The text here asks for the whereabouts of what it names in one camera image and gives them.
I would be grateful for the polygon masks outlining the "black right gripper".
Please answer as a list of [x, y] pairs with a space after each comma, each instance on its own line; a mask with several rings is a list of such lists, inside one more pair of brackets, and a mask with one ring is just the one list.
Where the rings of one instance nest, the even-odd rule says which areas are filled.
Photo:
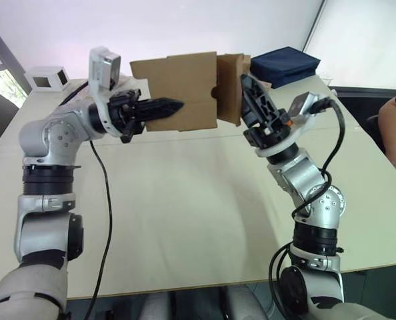
[[292, 121], [272, 102], [264, 86], [254, 77], [242, 74], [241, 118], [247, 129], [244, 137], [252, 147], [267, 149], [284, 141], [291, 133]]

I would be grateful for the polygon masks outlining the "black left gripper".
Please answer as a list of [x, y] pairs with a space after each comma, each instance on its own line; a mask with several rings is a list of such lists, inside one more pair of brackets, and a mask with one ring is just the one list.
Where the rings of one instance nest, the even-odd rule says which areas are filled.
[[108, 103], [111, 124], [120, 132], [122, 143], [130, 143], [134, 135], [142, 134], [143, 120], [164, 119], [174, 115], [184, 102], [170, 98], [139, 101], [141, 91], [129, 89], [114, 94]]

